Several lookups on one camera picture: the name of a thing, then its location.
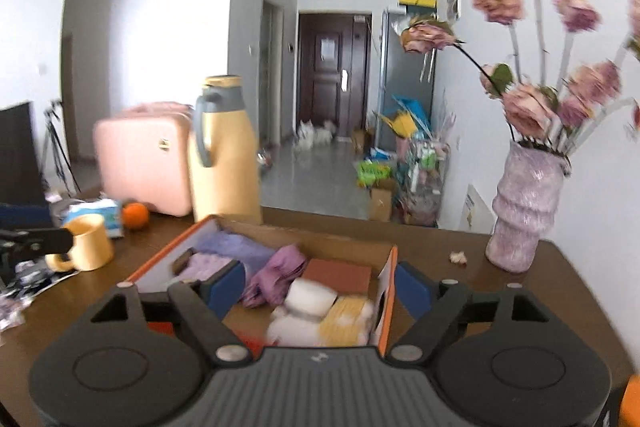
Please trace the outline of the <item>blue tissue pack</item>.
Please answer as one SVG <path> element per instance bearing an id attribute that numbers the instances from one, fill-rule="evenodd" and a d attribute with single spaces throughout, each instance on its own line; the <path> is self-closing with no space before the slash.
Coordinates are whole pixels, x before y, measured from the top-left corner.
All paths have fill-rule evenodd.
<path id="1" fill-rule="evenodd" d="M 85 215 L 99 215 L 104 219 L 106 235 L 110 239 L 120 239 L 124 236 L 122 225 L 122 205 L 117 200 L 100 198 L 92 202 L 73 202 L 64 213 L 63 225 L 73 219 Z"/>

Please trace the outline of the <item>yellow watering can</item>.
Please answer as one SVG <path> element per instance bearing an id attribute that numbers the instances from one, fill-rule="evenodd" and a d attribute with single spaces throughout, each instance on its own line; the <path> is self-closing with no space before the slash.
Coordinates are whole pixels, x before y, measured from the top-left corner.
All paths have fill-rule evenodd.
<path id="1" fill-rule="evenodd" d="M 410 139 L 418 132 L 418 126 L 409 112 L 398 112 L 393 118 L 382 114 L 378 114 L 376 117 L 383 124 L 386 124 L 393 131 L 393 134 L 400 139 Z"/>

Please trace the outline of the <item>yellow white plush toy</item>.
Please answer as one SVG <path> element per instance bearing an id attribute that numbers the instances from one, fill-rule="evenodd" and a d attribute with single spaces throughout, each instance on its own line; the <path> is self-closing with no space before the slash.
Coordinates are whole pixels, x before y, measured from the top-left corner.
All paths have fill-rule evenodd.
<path id="1" fill-rule="evenodd" d="M 280 347 L 361 347 L 369 342 L 373 317 L 374 304 L 361 296 L 338 297 L 324 317 L 277 307 L 265 340 Z"/>

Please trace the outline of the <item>white round sponge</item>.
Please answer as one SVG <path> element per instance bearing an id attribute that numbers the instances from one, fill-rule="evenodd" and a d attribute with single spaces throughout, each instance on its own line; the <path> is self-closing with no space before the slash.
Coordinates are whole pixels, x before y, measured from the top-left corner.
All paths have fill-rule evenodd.
<path id="1" fill-rule="evenodd" d="M 302 317 L 322 319 L 337 299 L 337 292 L 318 282 L 299 277 L 288 288 L 284 299 L 285 308 Z"/>

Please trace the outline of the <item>lavender knitted cloth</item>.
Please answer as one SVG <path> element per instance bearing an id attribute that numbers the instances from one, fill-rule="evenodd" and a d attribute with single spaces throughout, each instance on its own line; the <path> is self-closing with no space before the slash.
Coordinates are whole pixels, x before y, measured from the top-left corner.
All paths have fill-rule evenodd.
<path id="1" fill-rule="evenodd" d="M 218 230 L 199 239 L 195 243 L 195 250 L 202 254 L 218 255 L 242 262 L 247 279 L 261 270 L 276 253 L 273 248 L 227 230 Z"/>

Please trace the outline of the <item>yellow ceramic mug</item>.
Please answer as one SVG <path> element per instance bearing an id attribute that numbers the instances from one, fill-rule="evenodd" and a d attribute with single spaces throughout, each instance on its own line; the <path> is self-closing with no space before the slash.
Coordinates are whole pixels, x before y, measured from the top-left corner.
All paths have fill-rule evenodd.
<path id="1" fill-rule="evenodd" d="M 66 254 L 67 260 L 58 254 L 44 257 L 50 270 L 96 271 L 114 259 L 114 247 L 107 236 L 105 220 L 101 215 L 87 213 L 68 221 L 63 228 L 72 233 L 74 243 Z"/>

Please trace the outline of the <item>grey refrigerator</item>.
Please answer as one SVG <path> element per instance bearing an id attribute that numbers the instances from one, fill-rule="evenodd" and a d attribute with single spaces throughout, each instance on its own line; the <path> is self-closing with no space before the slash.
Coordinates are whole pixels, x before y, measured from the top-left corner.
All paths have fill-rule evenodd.
<path id="1" fill-rule="evenodd" d="M 400 43 L 400 33 L 408 26 L 411 15 L 401 9 L 383 12 L 380 44 L 380 75 L 378 75 L 378 103 L 375 113 L 388 118 L 401 110 L 398 98 L 411 98 L 420 103 L 431 124 L 434 93 L 434 52 L 423 55 L 409 53 Z"/>

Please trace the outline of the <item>lilac fluffy towel roll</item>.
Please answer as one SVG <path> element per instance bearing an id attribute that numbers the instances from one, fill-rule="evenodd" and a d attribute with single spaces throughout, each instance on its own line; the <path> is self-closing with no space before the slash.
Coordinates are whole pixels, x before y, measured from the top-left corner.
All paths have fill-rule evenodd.
<path id="1" fill-rule="evenodd" d="M 205 282 L 231 262 L 231 258 L 217 254 L 194 253 L 174 265 L 174 280 Z"/>

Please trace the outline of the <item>dark wooden door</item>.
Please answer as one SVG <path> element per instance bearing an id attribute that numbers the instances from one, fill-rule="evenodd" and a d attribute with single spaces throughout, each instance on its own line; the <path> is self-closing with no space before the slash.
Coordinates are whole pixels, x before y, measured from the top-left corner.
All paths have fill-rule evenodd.
<path id="1" fill-rule="evenodd" d="M 339 138 L 366 118 L 371 47 L 367 13 L 298 16 L 297 122 L 332 122 Z"/>

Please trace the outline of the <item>small crumpled paper scrap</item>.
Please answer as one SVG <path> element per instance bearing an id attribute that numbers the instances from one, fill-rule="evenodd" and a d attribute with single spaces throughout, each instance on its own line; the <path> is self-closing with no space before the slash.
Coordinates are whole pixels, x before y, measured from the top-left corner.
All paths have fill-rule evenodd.
<path id="1" fill-rule="evenodd" d="M 465 256 L 464 251 L 451 251 L 449 254 L 449 261 L 453 265 L 467 265 L 468 258 Z"/>

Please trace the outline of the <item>brown layered sponge block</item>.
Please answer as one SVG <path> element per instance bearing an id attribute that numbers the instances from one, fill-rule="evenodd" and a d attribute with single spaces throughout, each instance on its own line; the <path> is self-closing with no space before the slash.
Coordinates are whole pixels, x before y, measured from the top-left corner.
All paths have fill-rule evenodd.
<path id="1" fill-rule="evenodd" d="M 319 283 L 341 295 L 367 295 L 371 269 L 364 265 L 314 258 L 308 262 L 303 279 Z"/>

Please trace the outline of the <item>pink mini suitcase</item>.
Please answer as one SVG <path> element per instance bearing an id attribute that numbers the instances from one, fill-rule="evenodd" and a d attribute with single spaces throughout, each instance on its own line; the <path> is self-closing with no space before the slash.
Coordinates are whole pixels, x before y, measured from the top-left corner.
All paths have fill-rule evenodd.
<path id="1" fill-rule="evenodd" d="M 164 215 L 188 215 L 192 113 L 189 105 L 160 102 L 99 120 L 93 145 L 104 194 L 121 202 L 142 202 Z"/>

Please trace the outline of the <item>purple satin bow scrunchie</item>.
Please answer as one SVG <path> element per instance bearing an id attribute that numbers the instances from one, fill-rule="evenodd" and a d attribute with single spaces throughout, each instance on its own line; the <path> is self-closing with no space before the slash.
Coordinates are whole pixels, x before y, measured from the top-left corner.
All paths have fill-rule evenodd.
<path id="1" fill-rule="evenodd" d="M 281 306 L 288 288 L 303 274 L 307 263 L 307 258 L 295 244 L 279 248 L 246 285 L 242 305 L 248 309 Z"/>

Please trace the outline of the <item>yellow thermos jug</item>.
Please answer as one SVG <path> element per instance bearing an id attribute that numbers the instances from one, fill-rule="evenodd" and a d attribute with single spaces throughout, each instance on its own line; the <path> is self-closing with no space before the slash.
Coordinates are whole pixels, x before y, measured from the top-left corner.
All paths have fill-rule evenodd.
<path id="1" fill-rule="evenodd" d="M 262 222 L 258 142 L 239 76 L 205 79 L 189 136 L 193 216 Z"/>

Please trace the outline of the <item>orange fruit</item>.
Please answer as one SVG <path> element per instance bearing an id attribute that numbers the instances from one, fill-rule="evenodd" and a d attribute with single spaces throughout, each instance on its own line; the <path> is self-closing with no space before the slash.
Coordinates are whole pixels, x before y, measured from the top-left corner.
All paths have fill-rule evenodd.
<path id="1" fill-rule="evenodd" d="M 150 222 L 150 212 L 142 202 L 128 202 L 122 206 L 122 225 L 130 231 L 146 228 Z"/>

